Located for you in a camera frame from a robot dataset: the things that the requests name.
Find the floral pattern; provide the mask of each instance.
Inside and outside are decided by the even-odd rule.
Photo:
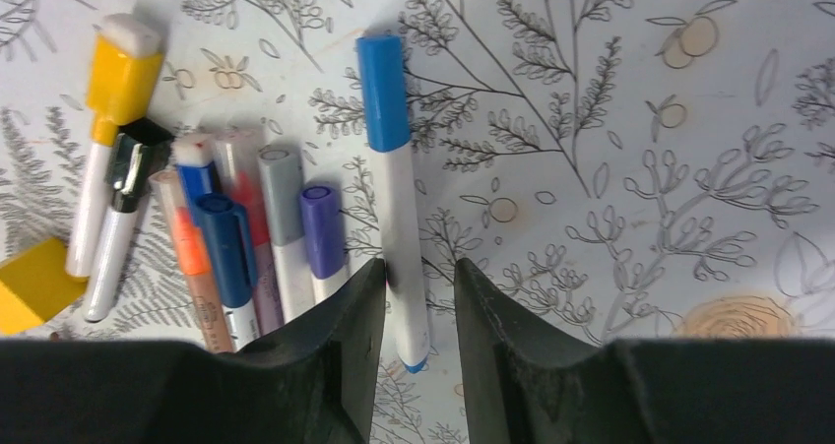
[[[434,347],[410,375],[385,337],[372,442],[469,442],[464,257],[596,345],[835,333],[833,0],[137,1],[176,6],[149,115],[297,144],[341,184],[352,270],[380,255],[353,40],[402,38]],[[67,238],[94,24],[128,2],[0,0],[4,257]],[[136,234],[104,321],[25,335],[199,343],[154,200]]]

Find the gray marker cap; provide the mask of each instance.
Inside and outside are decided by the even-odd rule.
[[[270,144],[258,152],[270,239],[282,246],[304,236],[298,194],[304,183],[298,155]]]

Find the marker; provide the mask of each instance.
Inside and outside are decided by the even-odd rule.
[[[269,145],[258,153],[270,242],[276,261],[285,322],[316,305],[298,195],[303,176],[298,155]]]
[[[84,295],[84,319],[98,322],[116,301],[116,288],[125,265],[139,203],[152,173],[168,162],[174,137],[150,119],[141,118],[119,129],[110,154],[107,183],[112,188],[110,207],[98,239],[93,274]]]
[[[356,48],[392,329],[400,359],[417,373],[429,355],[429,325],[400,39],[361,37]]]
[[[246,209],[220,193],[196,201],[215,282],[235,351],[261,337],[252,289],[258,280]]]
[[[158,171],[151,176],[151,187],[165,216],[177,263],[191,294],[206,349],[211,352],[232,352],[232,342],[226,328],[218,288],[212,277],[212,264],[206,252],[206,244],[203,243],[200,229],[192,222],[177,172],[172,169]]]
[[[261,175],[258,171],[258,149],[261,146],[257,132],[248,129],[231,130],[215,140],[215,160],[224,193],[235,203],[243,205],[249,218],[258,271],[258,282],[253,292],[255,311],[258,312],[261,332],[268,334],[279,329],[284,319],[264,196],[261,194]]]
[[[208,193],[221,192],[214,146],[212,135],[199,133],[186,134],[171,144],[192,221],[197,216],[195,200]]]
[[[118,126],[145,115],[162,65],[161,37],[129,14],[104,18],[96,38],[87,106],[96,114],[81,197],[73,220],[64,270],[86,282],[111,189],[102,181]]]
[[[327,186],[311,186],[301,192],[299,204],[313,274],[313,297],[318,304],[348,281],[339,194]]]

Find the black marker cap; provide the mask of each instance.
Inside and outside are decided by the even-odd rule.
[[[173,141],[170,132],[146,117],[119,127],[104,180],[113,187],[114,210],[133,213],[139,208],[148,178],[165,168]]]

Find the white felt eraser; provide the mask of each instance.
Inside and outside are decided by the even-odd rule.
[[[186,134],[171,144],[171,150],[178,165],[206,166],[215,159],[211,134]]]
[[[133,58],[145,58],[160,51],[162,37],[130,14],[111,14],[101,22],[102,37]]]

